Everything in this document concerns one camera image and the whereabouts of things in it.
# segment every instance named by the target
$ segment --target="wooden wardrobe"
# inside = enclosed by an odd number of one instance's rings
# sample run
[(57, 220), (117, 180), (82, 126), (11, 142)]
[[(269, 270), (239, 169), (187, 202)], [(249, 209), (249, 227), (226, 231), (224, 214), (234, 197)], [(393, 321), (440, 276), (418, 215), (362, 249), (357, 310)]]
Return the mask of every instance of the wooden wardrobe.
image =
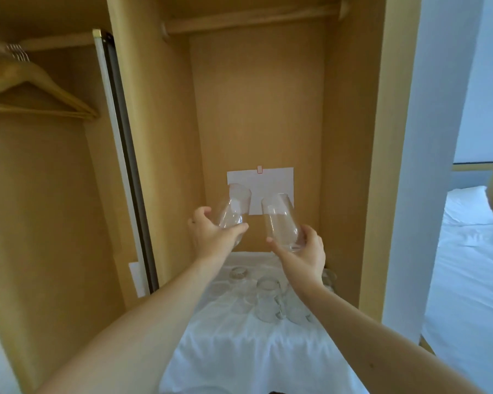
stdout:
[[(114, 36), (160, 285), (227, 171), (293, 167), (340, 295), (380, 319), (420, 0), (40, 0), (41, 21), (22, 2), (0, 1), (0, 42)], [(29, 56), (99, 117), (0, 114), (0, 341), (24, 394), (139, 302), (95, 48)], [(0, 97), (61, 107), (24, 85)], [(268, 251), (248, 223), (236, 250)]]

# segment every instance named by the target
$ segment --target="white bedsheet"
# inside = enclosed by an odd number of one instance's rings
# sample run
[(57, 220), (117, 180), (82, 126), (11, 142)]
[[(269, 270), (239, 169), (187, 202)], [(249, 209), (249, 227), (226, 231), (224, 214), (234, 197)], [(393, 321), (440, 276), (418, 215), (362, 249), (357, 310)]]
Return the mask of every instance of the white bedsheet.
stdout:
[[(214, 281), (226, 281), (232, 266), (247, 266), (254, 279), (270, 274), (287, 281), (272, 253), (237, 252)], [(283, 320), (267, 324), (253, 311), (237, 314), (229, 292), (204, 296), (161, 380), (160, 392), (220, 387), (233, 394), (367, 393), (317, 322), (304, 328)]]
[(442, 227), (422, 334), (493, 394), (493, 225)]

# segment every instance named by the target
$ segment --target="white paper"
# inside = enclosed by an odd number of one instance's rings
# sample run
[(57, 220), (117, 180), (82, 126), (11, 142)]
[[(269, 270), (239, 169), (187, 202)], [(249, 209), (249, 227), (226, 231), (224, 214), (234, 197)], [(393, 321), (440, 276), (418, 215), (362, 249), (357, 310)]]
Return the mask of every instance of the white paper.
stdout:
[(227, 172), (228, 184), (241, 184), (252, 191), (250, 215), (263, 214), (261, 199), (274, 193), (288, 194), (294, 206), (294, 167), (283, 169), (241, 170)]
[(129, 263), (128, 265), (130, 266), (131, 277), (133, 278), (137, 297), (145, 297), (146, 289), (145, 283), (142, 280), (141, 265), (138, 262)]

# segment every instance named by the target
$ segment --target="hand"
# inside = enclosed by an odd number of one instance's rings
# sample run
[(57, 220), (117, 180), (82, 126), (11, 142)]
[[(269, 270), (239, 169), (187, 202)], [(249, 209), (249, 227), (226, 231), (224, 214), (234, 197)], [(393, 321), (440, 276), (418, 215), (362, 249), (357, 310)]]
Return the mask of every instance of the hand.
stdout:
[(295, 253), (285, 250), (273, 238), (268, 237), (270, 249), (279, 257), (286, 278), (294, 291), (301, 296), (310, 285), (321, 285), (321, 274), (325, 267), (323, 241), (309, 225), (303, 225), (305, 247)]
[(238, 224), (230, 228), (219, 228), (207, 217), (212, 209), (204, 206), (193, 212), (193, 218), (188, 219), (188, 228), (196, 247), (197, 259), (211, 260), (221, 268), (228, 257), (237, 237), (245, 233), (248, 224)]

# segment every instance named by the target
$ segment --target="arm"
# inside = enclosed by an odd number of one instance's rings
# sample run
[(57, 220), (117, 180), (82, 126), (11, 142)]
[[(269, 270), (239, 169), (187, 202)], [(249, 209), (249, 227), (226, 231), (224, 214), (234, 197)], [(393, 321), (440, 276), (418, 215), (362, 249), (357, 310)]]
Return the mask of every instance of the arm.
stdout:
[(307, 244), (298, 253), (284, 250), (272, 238), (267, 242), (281, 259), (298, 297), (321, 322), (371, 394), (481, 394), (435, 356), (327, 290), (321, 280), (323, 241), (309, 226), (303, 229)]
[(126, 313), (51, 377), (38, 391), (52, 393), (151, 393), (157, 386), (206, 286), (237, 237), (248, 229), (213, 225), (200, 207), (189, 219), (196, 261)]

